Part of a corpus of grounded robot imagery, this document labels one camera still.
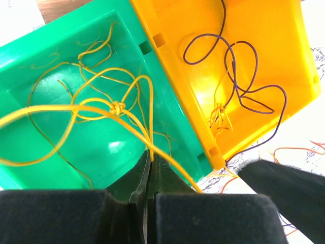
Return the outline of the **green plastic bin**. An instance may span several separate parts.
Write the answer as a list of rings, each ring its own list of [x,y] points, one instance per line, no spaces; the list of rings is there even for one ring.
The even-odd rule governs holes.
[[[211,164],[129,1],[92,1],[1,47],[1,187],[103,189],[147,146]]]

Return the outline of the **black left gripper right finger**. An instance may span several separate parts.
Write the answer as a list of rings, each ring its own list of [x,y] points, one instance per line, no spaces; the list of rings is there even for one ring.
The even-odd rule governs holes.
[[[287,243],[265,195],[196,193],[162,157],[151,166],[147,243]]]

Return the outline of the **yellow plastic bin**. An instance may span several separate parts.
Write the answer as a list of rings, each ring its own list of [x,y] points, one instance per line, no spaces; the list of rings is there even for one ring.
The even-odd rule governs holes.
[[[320,94],[300,1],[132,1],[220,169]]]

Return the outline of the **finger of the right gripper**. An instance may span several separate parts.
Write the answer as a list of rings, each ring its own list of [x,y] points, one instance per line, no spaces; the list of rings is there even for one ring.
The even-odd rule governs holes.
[[[324,176],[266,160],[238,172],[255,192],[267,195],[279,212],[314,243],[324,243]]]

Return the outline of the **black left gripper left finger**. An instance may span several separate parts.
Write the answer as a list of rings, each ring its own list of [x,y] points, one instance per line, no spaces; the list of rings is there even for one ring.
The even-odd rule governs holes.
[[[144,243],[150,168],[145,151],[106,189],[1,191],[1,243]]]

